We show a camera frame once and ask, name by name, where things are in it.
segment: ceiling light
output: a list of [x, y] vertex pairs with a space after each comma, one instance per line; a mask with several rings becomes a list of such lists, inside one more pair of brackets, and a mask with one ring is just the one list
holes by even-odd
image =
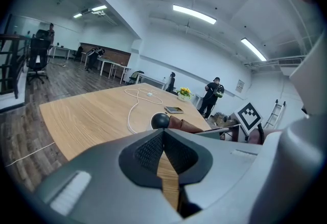
[[107, 7], [106, 6], [99, 6], [99, 7], [96, 7], [94, 9], [92, 9], [93, 11], [98, 11], [98, 10], [102, 10], [102, 9], [106, 9]]
[[82, 14], [78, 13], [77, 15], [74, 16], [74, 18], [77, 18], [77, 17], [80, 17], [80, 16], [82, 16]]
[[251, 49], [252, 52], [255, 53], [261, 61], [266, 61], [266, 58], [246, 38], [241, 39], [241, 43]]
[[183, 7], [180, 7], [180, 6], [177, 6], [177, 5], [173, 5], [173, 10], [179, 11], [179, 12], [182, 12], [182, 13], [197, 17], [197, 18], [200, 18], [200, 19], [202, 19], [204, 21], [207, 21], [207, 22], [209, 22], [211, 24], [215, 24], [216, 21], [217, 21], [216, 19], [214, 19], [212, 17], [209, 17], [207, 15], [204, 15], [204, 14], [202, 14], [200, 12], [194, 11], [192, 9], [183, 8]]

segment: flower pot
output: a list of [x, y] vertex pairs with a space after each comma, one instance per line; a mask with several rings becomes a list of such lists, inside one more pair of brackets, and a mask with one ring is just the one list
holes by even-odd
[[182, 95], [181, 93], [178, 93], [177, 98], [181, 101], [190, 101], [190, 98], [187, 96]]

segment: white ladder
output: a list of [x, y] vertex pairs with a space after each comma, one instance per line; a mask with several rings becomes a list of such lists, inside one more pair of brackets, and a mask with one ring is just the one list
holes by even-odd
[[269, 128], [269, 126], [272, 126], [271, 129], [276, 128], [278, 120], [280, 119], [280, 117], [283, 113], [283, 110], [285, 108], [285, 105], [286, 105], [286, 101], [284, 101], [283, 105], [280, 105], [280, 104], [278, 104], [278, 100], [276, 99], [274, 108], [272, 109], [272, 112], [271, 112], [269, 118], [267, 119], [265, 126], [263, 127], [264, 129]]

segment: wooden floor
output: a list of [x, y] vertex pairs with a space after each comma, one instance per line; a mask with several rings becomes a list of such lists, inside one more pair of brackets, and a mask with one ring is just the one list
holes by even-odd
[[[100, 77], [96, 69], [86, 73], [83, 64], [72, 60], [66, 62], [64, 59], [50, 59], [46, 72], [49, 80], [44, 79], [44, 84], [34, 79], [31, 85], [26, 85], [24, 107], [0, 114], [4, 165], [53, 143], [40, 113], [40, 104], [124, 85], [119, 84], [118, 78], [108, 79], [106, 73]], [[47, 175], [66, 162], [56, 144], [53, 144], [7, 169], [13, 178], [33, 191]]]

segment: phone screen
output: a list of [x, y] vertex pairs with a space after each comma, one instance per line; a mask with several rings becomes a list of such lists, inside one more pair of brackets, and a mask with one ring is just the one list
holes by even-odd
[[166, 107], [169, 112], [184, 112], [181, 108], [179, 107]]

